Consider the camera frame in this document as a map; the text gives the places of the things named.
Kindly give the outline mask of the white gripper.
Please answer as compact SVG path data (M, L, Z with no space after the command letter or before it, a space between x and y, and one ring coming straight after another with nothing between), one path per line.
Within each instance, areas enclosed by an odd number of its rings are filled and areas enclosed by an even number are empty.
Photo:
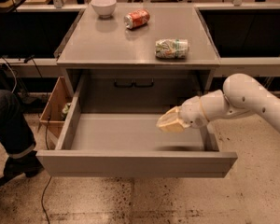
M158 119L157 127L163 132L181 133L186 128L199 129L207 124L202 100L199 96L194 96L163 114Z

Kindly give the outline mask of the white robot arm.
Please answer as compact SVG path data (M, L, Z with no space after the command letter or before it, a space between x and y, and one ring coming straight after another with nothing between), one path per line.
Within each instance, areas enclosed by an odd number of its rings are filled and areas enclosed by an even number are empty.
M265 119L280 133L280 98L267 91L246 74L233 74L223 83L223 90L194 96L162 115L157 127L164 132L199 129L216 119L237 119L252 113Z

